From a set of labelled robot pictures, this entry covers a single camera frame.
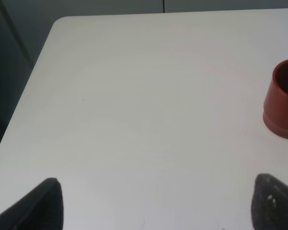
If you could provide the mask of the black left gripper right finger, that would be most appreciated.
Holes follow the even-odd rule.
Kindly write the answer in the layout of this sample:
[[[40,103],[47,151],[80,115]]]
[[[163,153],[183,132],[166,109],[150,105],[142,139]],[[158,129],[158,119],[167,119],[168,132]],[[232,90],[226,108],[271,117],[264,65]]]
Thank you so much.
[[[251,219],[255,230],[288,230],[288,185],[268,173],[257,175]]]

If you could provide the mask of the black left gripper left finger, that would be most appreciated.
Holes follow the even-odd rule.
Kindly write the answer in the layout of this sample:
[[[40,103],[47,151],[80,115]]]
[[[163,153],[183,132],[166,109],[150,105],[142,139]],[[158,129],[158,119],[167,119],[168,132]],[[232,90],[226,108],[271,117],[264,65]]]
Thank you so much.
[[[47,178],[0,214],[0,230],[61,230],[64,207],[61,184]]]

